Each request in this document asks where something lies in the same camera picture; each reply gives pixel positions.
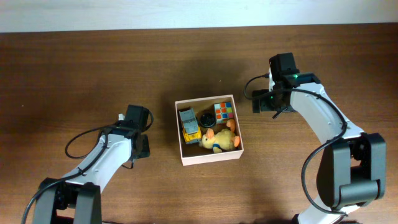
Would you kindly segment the white cardboard box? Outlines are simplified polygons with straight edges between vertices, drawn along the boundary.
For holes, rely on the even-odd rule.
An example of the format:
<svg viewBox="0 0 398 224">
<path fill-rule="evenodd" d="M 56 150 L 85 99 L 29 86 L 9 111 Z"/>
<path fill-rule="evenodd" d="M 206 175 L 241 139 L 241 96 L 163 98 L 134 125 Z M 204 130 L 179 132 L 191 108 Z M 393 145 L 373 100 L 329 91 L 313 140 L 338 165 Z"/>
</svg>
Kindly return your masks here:
<svg viewBox="0 0 398 224">
<path fill-rule="evenodd" d="M 198 143 L 186 144 L 185 141 L 183 140 L 182 124 L 180 122 L 180 116 L 178 112 L 180 110 L 193 108 L 195 115 L 201 116 L 202 113 L 207 113 L 210 110 L 214 111 L 214 104 L 216 103 L 231 103 L 233 116 L 236 122 L 235 133 L 240 138 L 242 138 L 241 130 L 239 127 L 238 114 L 236 111 L 236 103 L 234 101 L 233 95 L 211 96 L 205 98 L 195 98 L 189 100 L 176 101 L 174 106 L 175 117 L 177 120 L 177 133 L 178 133 L 180 158 L 183 166 L 239 159 L 242 153 L 244 152 L 244 145 L 242 139 L 240 140 L 240 143 L 236 150 L 229 152 L 221 152 L 217 154 L 214 154 L 213 150 L 211 149 L 205 149 L 204 147 L 200 147 Z"/>
</svg>

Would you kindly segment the yellow plush bunny toy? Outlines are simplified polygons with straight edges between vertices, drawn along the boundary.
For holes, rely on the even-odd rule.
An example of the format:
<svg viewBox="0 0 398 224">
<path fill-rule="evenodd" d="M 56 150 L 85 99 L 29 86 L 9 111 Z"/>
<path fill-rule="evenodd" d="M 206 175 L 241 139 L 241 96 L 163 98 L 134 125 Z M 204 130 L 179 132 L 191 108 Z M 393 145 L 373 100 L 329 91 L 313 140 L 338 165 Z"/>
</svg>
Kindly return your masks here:
<svg viewBox="0 0 398 224">
<path fill-rule="evenodd" d="M 202 136 L 199 146 L 211 149 L 214 154 L 235 150 L 241 142 L 240 136 L 235 134 L 235 120 L 227 120 L 226 126 L 227 128 L 222 129 L 216 134 L 213 129 L 208 128 Z"/>
</svg>

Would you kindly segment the colourful puzzle cube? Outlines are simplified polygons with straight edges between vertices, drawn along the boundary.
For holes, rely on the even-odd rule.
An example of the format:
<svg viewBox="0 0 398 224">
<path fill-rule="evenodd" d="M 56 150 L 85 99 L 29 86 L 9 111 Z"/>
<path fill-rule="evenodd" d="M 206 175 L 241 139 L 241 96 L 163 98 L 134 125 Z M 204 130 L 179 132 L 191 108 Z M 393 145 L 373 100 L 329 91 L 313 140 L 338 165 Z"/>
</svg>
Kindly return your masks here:
<svg viewBox="0 0 398 224">
<path fill-rule="evenodd" d="M 214 104 L 216 124 L 226 123 L 229 119 L 234 118 L 233 107 L 231 102 Z"/>
</svg>

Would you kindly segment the yellow grey toy truck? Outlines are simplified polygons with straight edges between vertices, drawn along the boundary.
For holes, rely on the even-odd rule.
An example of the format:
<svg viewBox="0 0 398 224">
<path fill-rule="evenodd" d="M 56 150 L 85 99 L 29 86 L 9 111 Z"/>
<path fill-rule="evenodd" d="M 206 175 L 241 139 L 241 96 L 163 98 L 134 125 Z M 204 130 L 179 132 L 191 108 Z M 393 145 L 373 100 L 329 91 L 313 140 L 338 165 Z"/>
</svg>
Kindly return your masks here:
<svg viewBox="0 0 398 224">
<path fill-rule="evenodd" d="M 199 143 L 202 139 L 202 134 L 193 108 L 179 110 L 178 115 L 180 116 L 182 134 L 185 143 Z"/>
</svg>

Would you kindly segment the black round cap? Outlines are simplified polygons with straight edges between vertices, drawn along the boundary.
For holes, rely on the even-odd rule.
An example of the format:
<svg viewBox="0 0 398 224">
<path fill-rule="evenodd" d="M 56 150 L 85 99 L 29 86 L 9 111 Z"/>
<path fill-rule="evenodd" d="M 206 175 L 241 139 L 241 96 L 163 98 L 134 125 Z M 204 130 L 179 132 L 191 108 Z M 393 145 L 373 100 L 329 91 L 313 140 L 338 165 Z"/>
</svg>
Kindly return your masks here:
<svg viewBox="0 0 398 224">
<path fill-rule="evenodd" d="M 200 126 L 203 128 L 211 128 L 216 124 L 216 118 L 212 113 L 204 113 L 199 119 Z"/>
</svg>

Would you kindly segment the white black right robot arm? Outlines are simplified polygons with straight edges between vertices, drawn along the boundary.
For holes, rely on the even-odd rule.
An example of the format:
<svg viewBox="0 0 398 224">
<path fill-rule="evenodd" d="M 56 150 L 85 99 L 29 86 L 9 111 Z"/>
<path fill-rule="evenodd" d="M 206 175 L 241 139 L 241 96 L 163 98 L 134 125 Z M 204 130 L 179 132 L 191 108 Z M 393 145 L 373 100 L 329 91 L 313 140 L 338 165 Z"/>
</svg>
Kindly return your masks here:
<svg viewBox="0 0 398 224">
<path fill-rule="evenodd" d="M 386 190 L 386 142 L 368 134 L 332 102 L 314 73 L 302 73 L 292 53 L 269 60 L 269 87 L 248 99 L 254 113 L 298 112 L 321 145 L 305 160 L 301 183 L 310 206 L 292 223 L 340 223 L 349 213 L 383 198 Z"/>
</svg>

